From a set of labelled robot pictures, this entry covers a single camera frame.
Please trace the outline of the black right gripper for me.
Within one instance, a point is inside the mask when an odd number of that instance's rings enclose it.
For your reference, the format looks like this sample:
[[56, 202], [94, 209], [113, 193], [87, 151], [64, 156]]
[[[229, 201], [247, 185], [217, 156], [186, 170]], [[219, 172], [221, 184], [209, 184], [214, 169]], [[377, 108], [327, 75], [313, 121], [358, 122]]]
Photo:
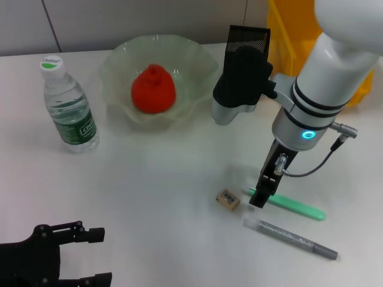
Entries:
[[261, 169], [259, 180], [255, 187], [255, 192], [249, 200], [249, 204], [258, 208], [263, 208], [269, 197], [276, 193], [279, 182], [283, 177], [283, 175], [274, 174], [275, 163], [277, 162], [277, 159], [280, 157], [280, 155], [283, 155], [287, 159], [284, 166], [284, 168], [287, 169], [297, 154], [297, 151], [286, 148], [276, 139], [273, 141], [264, 165]]

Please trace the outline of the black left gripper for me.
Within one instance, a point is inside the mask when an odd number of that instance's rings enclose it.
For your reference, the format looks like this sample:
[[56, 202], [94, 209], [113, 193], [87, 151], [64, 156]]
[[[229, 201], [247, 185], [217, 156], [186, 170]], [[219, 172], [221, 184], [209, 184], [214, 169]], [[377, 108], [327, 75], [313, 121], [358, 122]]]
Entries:
[[112, 272], [59, 279], [59, 245], [99, 243], [104, 237], [104, 228], [86, 230], [82, 221], [38, 225], [26, 240], [0, 244], [0, 287], [110, 287]]

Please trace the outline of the mint green pen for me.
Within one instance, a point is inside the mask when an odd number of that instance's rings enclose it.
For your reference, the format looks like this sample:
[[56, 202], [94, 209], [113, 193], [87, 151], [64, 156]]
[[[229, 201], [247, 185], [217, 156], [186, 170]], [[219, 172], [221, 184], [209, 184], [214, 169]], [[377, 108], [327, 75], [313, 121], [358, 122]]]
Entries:
[[316, 221], [324, 221], [326, 219], [324, 211], [279, 194], [270, 196], [267, 202]]

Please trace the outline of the clear green-label water bottle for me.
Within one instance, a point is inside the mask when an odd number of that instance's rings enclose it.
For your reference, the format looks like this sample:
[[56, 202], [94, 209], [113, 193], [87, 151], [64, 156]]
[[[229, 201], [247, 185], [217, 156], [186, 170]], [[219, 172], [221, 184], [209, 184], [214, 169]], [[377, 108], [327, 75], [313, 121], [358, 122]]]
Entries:
[[44, 103], [67, 149], [82, 153], [99, 143], [98, 129], [87, 96], [61, 57], [44, 57], [39, 68], [44, 78]]

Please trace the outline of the orange knitted toy fruit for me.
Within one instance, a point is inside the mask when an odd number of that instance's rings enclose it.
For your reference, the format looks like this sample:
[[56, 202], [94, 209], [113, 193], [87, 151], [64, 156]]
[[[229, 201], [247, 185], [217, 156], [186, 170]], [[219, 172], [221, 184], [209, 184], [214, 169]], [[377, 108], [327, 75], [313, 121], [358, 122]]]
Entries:
[[131, 99], [136, 108], [147, 114], [167, 111], [175, 103], [176, 89], [169, 72], [150, 64], [133, 81]]

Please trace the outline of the small beige eraser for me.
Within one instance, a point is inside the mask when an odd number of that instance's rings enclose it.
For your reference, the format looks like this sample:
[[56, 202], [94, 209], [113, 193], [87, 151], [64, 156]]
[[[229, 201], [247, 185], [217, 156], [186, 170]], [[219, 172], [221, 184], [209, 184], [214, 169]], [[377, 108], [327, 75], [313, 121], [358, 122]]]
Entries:
[[241, 202], [239, 197], [226, 188], [216, 195], [215, 200], [229, 211], [235, 210]]

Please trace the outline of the grey marker pen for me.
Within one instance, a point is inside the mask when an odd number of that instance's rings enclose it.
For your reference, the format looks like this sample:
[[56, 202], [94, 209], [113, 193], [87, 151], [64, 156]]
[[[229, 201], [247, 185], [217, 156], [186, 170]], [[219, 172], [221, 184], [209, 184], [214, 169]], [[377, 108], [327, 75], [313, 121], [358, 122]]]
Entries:
[[338, 253], [332, 249], [329, 249], [323, 245], [320, 245], [312, 240], [306, 239], [302, 236], [294, 234], [283, 228], [272, 225], [266, 221], [245, 218], [244, 226], [254, 231], [261, 232], [282, 242], [293, 245], [297, 248], [305, 250], [307, 252], [319, 255], [329, 260], [336, 260]]

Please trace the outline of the black mesh pen holder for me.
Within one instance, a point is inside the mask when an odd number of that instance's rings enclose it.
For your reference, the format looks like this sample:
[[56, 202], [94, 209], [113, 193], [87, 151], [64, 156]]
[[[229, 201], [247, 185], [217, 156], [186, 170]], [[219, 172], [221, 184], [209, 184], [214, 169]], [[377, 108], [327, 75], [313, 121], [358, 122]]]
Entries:
[[223, 76], [237, 88], [264, 84], [273, 66], [268, 61], [270, 29], [231, 25]]

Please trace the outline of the yellow plastic storage bin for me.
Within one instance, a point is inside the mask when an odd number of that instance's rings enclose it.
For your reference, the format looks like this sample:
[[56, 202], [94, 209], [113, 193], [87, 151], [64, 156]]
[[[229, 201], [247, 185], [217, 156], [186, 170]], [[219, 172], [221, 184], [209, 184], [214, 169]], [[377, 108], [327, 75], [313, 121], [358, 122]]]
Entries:
[[307, 105], [334, 111], [370, 92], [383, 0], [269, 0], [269, 61]]

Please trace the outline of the pale green wavy glass bowl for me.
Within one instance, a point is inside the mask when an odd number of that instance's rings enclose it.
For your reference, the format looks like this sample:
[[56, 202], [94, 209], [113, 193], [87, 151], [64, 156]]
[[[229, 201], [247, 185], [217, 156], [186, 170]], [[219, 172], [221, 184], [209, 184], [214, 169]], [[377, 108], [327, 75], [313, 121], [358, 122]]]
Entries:
[[[175, 86], [175, 103], [148, 114], [134, 106], [133, 82], [150, 64], [162, 66]], [[162, 132], [185, 123], [212, 98], [221, 66], [202, 45], [178, 35], [139, 36], [119, 45], [99, 68], [107, 120], [118, 129]]]

